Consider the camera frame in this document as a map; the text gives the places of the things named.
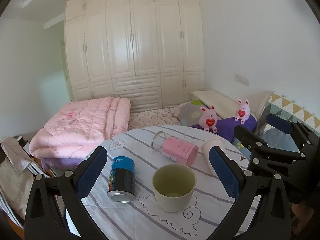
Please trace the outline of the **pale green cup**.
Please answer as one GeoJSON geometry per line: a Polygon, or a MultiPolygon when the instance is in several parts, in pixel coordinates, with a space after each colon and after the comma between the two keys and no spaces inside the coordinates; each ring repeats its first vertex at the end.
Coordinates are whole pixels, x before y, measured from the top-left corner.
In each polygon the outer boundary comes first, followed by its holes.
{"type": "Polygon", "coordinates": [[[191,168],[182,164],[160,167],[152,176],[152,186],[158,205],[167,212],[183,210],[193,195],[196,176],[191,168]]]}

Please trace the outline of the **white paper cup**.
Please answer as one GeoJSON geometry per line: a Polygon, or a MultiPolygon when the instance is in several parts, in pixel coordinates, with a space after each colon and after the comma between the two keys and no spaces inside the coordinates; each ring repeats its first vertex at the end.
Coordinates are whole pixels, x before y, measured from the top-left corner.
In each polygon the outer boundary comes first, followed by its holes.
{"type": "Polygon", "coordinates": [[[222,171],[226,163],[215,147],[218,147],[219,150],[225,149],[223,141],[221,139],[214,138],[206,140],[202,144],[201,150],[208,163],[210,171],[214,176],[218,176],[219,174],[217,172],[222,171]]]}

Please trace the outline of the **right pink plush bunny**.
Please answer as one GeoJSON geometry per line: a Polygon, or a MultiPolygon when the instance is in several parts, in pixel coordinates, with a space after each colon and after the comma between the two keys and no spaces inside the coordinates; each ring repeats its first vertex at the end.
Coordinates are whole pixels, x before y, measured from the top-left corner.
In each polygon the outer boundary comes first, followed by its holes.
{"type": "Polygon", "coordinates": [[[250,107],[249,101],[245,99],[244,101],[238,100],[238,109],[235,113],[235,121],[240,121],[241,124],[244,124],[250,116],[250,107]]]}

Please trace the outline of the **pink plush bunny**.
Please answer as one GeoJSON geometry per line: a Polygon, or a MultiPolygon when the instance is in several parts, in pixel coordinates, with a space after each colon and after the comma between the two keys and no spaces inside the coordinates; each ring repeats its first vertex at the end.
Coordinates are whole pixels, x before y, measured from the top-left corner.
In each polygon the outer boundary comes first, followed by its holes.
{"type": "Polygon", "coordinates": [[[244,124],[250,116],[250,107],[249,101],[245,99],[244,101],[238,100],[238,109],[235,113],[235,121],[240,121],[241,124],[244,124]]]}
{"type": "Polygon", "coordinates": [[[210,106],[209,108],[200,107],[202,111],[202,115],[199,119],[199,125],[207,132],[212,130],[213,133],[217,132],[217,114],[214,106],[210,106]]]}

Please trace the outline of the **purple cushion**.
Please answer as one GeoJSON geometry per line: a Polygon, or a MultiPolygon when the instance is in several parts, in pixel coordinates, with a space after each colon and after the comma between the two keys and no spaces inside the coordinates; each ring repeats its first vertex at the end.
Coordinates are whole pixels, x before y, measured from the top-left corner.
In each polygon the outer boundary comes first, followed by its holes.
{"type": "Polygon", "coordinates": [[[238,125],[244,126],[246,129],[250,131],[255,131],[257,127],[257,120],[253,115],[249,116],[249,119],[245,121],[244,124],[241,124],[240,121],[235,121],[234,117],[217,120],[216,134],[223,137],[229,142],[232,142],[234,139],[234,128],[238,125]]]}

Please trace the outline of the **blue grey patterned blanket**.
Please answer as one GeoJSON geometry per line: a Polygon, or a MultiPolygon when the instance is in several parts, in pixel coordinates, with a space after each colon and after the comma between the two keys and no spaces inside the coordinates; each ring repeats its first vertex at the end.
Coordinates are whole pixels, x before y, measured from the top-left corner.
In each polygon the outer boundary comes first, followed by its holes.
{"type": "Polygon", "coordinates": [[[247,159],[251,157],[251,147],[256,142],[270,148],[299,152],[292,137],[293,124],[306,131],[305,136],[312,145],[319,145],[319,117],[285,96],[273,93],[266,100],[253,128],[236,126],[233,143],[247,159]]]}

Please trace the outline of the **beige cloth pile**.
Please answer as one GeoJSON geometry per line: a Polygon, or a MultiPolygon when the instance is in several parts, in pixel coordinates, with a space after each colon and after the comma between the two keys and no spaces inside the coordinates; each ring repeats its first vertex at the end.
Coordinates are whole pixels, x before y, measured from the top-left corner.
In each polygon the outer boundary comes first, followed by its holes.
{"type": "Polygon", "coordinates": [[[39,174],[48,175],[13,137],[1,137],[1,210],[24,228],[29,194],[39,174]]]}

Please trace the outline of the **left pink plush bunny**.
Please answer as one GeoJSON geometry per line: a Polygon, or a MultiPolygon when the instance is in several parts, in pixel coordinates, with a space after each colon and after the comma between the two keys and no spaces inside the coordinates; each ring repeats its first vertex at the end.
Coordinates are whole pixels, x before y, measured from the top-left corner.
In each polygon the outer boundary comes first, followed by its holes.
{"type": "Polygon", "coordinates": [[[207,132],[212,130],[213,133],[217,132],[217,114],[214,106],[210,106],[209,108],[200,107],[202,111],[202,115],[199,119],[199,125],[207,132]]]}

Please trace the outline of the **white bed headboard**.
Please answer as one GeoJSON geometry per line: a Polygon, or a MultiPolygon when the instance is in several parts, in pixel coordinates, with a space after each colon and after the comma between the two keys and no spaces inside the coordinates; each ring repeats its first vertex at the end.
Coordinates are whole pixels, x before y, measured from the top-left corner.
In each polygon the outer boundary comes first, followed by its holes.
{"type": "MultiPolygon", "coordinates": [[[[235,111],[238,107],[238,103],[215,90],[202,90],[194,91],[190,93],[193,98],[197,98],[204,105],[215,107],[217,115],[223,119],[235,116],[235,111]]],[[[263,92],[258,97],[258,102],[255,106],[250,106],[251,114],[258,120],[263,112],[265,103],[268,102],[268,98],[273,94],[272,91],[263,92]]]]}

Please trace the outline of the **blue and black can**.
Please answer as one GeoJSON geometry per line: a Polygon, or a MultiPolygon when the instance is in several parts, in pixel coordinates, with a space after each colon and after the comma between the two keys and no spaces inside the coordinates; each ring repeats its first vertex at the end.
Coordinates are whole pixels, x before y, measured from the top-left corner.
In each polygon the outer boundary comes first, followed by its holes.
{"type": "Polygon", "coordinates": [[[107,196],[119,203],[135,200],[135,162],[131,158],[118,156],[112,160],[107,196]]]}

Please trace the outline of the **glass with pink paper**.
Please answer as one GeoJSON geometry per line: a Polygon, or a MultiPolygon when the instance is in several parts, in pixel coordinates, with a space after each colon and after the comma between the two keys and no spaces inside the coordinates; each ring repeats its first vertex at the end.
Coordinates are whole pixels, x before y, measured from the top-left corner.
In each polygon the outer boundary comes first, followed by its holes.
{"type": "Polygon", "coordinates": [[[191,166],[199,152],[192,142],[178,139],[163,131],[157,132],[151,142],[151,148],[161,152],[176,163],[191,166]]]}

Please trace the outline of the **grey pillow with green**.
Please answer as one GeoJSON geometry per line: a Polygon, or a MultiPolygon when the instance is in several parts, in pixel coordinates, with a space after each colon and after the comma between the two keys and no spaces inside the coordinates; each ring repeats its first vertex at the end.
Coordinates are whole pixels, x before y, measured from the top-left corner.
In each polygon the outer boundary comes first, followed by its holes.
{"type": "Polygon", "coordinates": [[[197,125],[202,115],[200,107],[203,106],[204,105],[200,100],[186,102],[179,107],[179,111],[176,117],[178,118],[182,126],[191,127],[193,125],[197,125]]]}

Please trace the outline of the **folded pink quilt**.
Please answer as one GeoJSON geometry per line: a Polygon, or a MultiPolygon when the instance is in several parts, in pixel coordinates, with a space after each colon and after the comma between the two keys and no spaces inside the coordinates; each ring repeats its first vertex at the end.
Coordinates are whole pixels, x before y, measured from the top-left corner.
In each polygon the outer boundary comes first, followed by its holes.
{"type": "Polygon", "coordinates": [[[29,145],[39,159],[84,159],[105,140],[126,132],[131,102],[128,98],[105,98],[64,105],[29,145]]]}

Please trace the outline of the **heart patterned bed sheet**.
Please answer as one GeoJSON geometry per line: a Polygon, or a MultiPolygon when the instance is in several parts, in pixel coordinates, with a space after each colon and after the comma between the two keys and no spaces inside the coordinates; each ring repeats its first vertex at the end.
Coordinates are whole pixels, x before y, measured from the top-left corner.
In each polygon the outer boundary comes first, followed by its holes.
{"type": "Polygon", "coordinates": [[[140,113],[131,113],[128,130],[162,125],[181,125],[178,115],[181,108],[187,103],[182,103],[173,108],[160,108],[140,113]]]}

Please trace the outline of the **cream white wardrobe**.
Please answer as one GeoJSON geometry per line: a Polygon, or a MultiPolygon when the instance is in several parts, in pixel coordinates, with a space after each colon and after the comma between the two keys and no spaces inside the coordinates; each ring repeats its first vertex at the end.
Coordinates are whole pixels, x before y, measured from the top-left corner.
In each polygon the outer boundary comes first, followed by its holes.
{"type": "Polygon", "coordinates": [[[76,101],[117,96],[142,112],[204,88],[199,0],[68,0],[65,46],[76,101]]]}

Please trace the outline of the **white wall switch plate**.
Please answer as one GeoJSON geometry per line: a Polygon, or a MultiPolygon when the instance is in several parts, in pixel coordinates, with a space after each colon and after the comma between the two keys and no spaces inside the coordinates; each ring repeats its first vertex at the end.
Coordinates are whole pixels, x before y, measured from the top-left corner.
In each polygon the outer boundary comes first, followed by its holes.
{"type": "Polygon", "coordinates": [[[234,75],[234,80],[238,83],[241,83],[247,87],[249,87],[249,79],[244,77],[244,76],[241,76],[239,74],[235,74],[234,75]]]}

